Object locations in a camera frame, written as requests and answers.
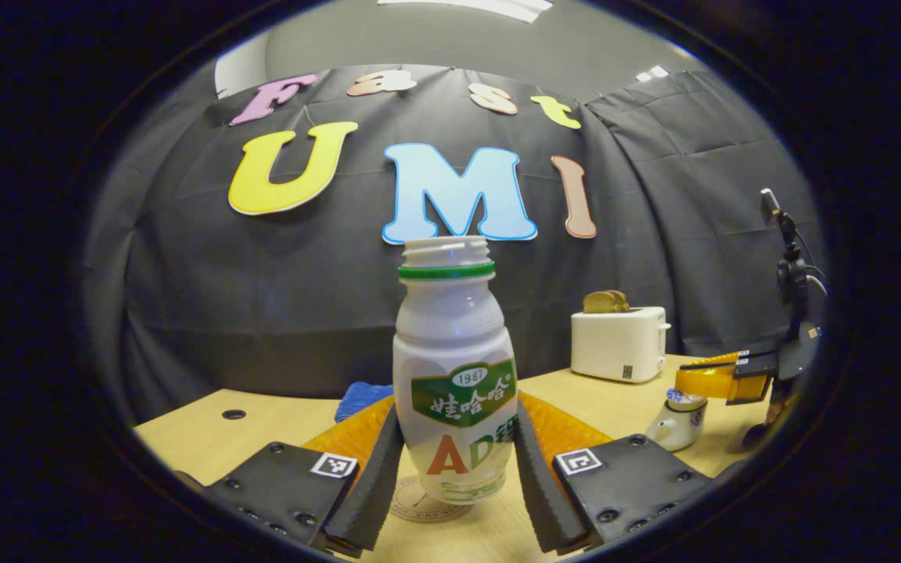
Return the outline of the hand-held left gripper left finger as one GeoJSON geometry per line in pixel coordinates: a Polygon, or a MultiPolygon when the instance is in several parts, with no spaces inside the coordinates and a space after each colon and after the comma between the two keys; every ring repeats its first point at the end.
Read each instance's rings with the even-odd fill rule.
{"type": "Polygon", "coordinates": [[[389,396],[302,446],[262,446],[204,495],[273,537],[357,558],[378,542],[403,448],[389,396]]]}

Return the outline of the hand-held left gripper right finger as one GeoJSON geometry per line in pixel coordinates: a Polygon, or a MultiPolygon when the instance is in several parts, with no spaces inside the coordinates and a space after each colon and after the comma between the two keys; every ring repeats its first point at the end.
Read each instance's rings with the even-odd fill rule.
{"type": "Polygon", "coordinates": [[[515,452],[540,549],[560,555],[636,539],[711,484],[645,435],[613,439],[524,392],[515,452]]]}

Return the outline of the round beige coaster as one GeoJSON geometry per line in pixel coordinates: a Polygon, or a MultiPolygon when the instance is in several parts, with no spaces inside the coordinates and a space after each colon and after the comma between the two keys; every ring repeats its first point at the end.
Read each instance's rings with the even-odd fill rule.
{"type": "Polygon", "coordinates": [[[460,519],[472,505],[447,504],[429,495],[416,475],[399,478],[389,504],[390,515],[415,523],[443,523],[460,519]]]}

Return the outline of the white teacup blue flower print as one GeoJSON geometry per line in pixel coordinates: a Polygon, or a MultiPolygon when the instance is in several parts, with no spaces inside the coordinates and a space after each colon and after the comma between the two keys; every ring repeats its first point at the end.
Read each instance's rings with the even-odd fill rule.
{"type": "Polygon", "coordinates": [[[702,434],[707,405],[694,412],[673,412],[666,400],[651,424],[646,436],[666,451],[680,451],[693,445],[702,434]]]}

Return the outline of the white water bottle green label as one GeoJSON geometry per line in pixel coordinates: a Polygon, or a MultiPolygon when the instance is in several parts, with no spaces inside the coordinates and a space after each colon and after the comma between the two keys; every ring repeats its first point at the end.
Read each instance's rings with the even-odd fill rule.
{"type": "Polygon", "coordinates": [[[472,505],[497,494],[514,450],[518,374],[496,266],[482,236],[405,242],[407,293],[393,339],[393,395],[426,494],[472,505]]]}

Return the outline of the folded blue cloth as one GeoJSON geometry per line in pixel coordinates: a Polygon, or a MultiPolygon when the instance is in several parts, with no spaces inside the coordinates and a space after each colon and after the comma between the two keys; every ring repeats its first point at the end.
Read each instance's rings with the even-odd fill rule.
{"type": "Polygon", "coordinates": [[[360,413],[366,407],[379,400],[384,400],[393,395],[393,385],[373,385],[368,382],[354,382],[344,393],[335,412],[336,423],[341,423],[354,414],[360,413]]]}

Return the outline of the white toaster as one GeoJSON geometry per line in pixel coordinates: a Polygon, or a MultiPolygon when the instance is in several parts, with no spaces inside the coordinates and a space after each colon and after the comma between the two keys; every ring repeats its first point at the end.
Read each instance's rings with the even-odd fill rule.
{"type": "Polygon", "coordinates": [[[621,382],[650,381],[665,366],[669,328],[662,307],[573,314],[572,371],[621,382]]]}

